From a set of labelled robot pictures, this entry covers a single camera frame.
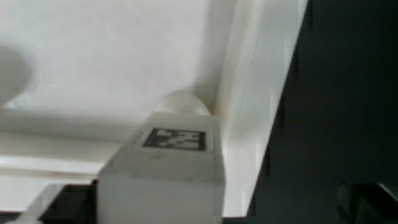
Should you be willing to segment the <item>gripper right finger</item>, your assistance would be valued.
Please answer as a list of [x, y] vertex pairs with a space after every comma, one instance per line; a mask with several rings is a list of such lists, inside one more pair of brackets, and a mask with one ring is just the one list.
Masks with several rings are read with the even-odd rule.
[[398, 224], [398, 195], [381, 183], [342, 183], [335, 224]]

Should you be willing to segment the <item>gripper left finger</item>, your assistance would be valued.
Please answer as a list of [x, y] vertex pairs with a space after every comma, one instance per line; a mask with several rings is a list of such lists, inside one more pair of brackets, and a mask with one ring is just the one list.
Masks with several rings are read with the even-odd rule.
[[95, 182], [51, 184], [10, 224], [97, 224]]

